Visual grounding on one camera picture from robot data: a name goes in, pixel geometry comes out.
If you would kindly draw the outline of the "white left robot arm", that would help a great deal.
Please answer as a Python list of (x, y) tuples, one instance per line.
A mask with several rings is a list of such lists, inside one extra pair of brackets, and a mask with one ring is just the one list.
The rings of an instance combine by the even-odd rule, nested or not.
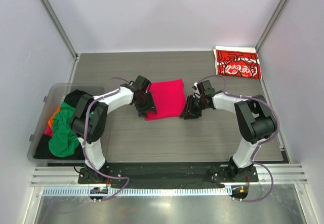
[(97, 183), (107, 178), (129, 180), (128, 177), (110, 176), (104, 168), (106, 159), (101, 147), (108, 114), (125, 105), (134, 105), (139, 117), (147, 117), (149, 112), (157, 113), (153, 100), (151, 81), (143, 76), (118, 87), (108, 93), (90, 96), (84, 94), (78, 101), (69, 127), (78, 138), (85, 164), (91, 169), (90, 177)]

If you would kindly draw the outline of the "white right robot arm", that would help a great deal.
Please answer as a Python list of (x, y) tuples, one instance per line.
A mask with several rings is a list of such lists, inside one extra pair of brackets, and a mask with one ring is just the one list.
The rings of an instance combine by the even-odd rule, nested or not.
[(202, 111), (209, 108), (236, 115), (241, 141), (228, 162), (227, 173), (234, 181), (246, 179), (261, 144), (278, 131), (275, 112), (262, 95), (246, 97), (215, 91), (210, 81), (205, 80), (194, 84), (193, 94), (187, 97), (180, 117), (185, 120), (198, 119), (202, 116)]

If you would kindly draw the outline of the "pink t shirt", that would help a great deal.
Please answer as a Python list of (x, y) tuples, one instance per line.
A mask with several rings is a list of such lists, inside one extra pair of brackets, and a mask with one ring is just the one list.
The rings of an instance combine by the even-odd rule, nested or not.
[(186, 104), (182, 79), (152, 83), (150, 92), (156, 107), (156, 113), (150, 111), (146, 121), (170, 117), (180, 117)]

